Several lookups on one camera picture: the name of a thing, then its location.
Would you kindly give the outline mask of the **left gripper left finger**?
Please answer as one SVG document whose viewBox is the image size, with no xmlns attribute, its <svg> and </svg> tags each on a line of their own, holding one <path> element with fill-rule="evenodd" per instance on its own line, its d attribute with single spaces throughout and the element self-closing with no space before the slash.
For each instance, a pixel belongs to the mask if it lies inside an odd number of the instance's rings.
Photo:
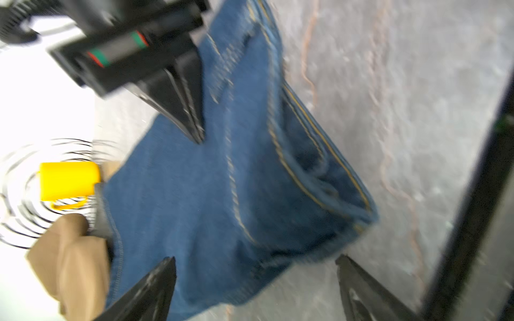
<svg viewBox="0 0 514 321">
<path fill-rule="evenodd" d="M 167 257 L 95 321 L 166 321 L 177 275 Z"/>
</svg>

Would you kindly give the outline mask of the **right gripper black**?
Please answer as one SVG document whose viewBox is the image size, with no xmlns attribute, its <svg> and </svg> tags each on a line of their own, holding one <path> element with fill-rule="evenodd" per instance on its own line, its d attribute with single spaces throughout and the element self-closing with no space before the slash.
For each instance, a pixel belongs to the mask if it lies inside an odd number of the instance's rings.
<svg viewBox="0 0 514 321">
<path fill-rule="evenodd" d="M 75 83 L 104 97 L 129 91 L 196 144 L 205 140 L 203 66 L 190 33 L 203 26 L 209 1 L 175 1 L 161 9 L 50 50 Z"/>
</svg>

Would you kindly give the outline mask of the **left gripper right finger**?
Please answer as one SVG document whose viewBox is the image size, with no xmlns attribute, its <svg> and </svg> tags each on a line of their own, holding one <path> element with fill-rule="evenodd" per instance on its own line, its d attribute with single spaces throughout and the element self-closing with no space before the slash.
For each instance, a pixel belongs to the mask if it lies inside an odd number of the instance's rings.
<svg viewBox="0 0 514 321">
<path fill-rule="evenodd" d="M 337 260 L 341 301 L 347 320 L 421 320 L 347 255 Z"/>
</svg>

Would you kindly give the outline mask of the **blue denim skirt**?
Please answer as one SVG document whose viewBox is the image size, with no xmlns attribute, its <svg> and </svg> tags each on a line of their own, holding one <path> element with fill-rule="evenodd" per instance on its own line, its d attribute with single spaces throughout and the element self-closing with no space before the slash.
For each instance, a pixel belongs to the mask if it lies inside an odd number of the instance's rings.
<svg viewBox="0 0 514 321">
<path fill-rule="evenodd" d="M 107 305 L 175 258 L 170 320 L 245 304 L 291 264 L 338 254 L 378 218 L 286 83 L 266 1 L 225 1 L 199 54 L 205 141 L 160 115 L 97 189 L 113 237 Z"/>
</svg>

